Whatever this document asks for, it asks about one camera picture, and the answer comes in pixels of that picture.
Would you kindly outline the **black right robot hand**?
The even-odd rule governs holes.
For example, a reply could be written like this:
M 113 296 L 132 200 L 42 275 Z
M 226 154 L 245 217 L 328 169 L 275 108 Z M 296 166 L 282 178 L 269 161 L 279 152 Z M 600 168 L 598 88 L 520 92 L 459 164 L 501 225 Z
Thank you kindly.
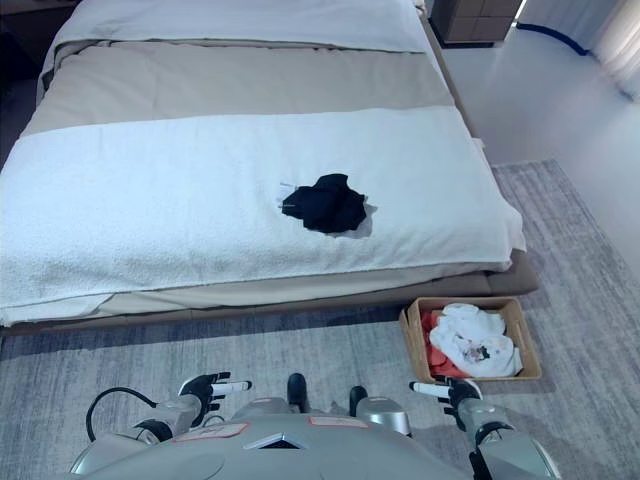
M 411 381 L 408 387 L 415 393 L 435 397 L 440 403 L 445 404 L 444 413 L 450 416 L 458 413 L 458 406 L 462 401 L 483 399 L 478 386 L 467 379 L 442 377 L 440 383 Z

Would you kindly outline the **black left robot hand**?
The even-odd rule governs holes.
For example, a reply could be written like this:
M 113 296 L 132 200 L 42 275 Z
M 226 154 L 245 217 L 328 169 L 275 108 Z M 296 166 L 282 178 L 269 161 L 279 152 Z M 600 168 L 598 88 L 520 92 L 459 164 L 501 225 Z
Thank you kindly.
M 216 401 L 228 395 L 249 391 L 253 386 L 250 380 L 232 381 L 229 371 L 204 374 L 187 380 L 179 390 L 179 395 L 193 395 L 200 401 L 200 416 L 217 409 Z

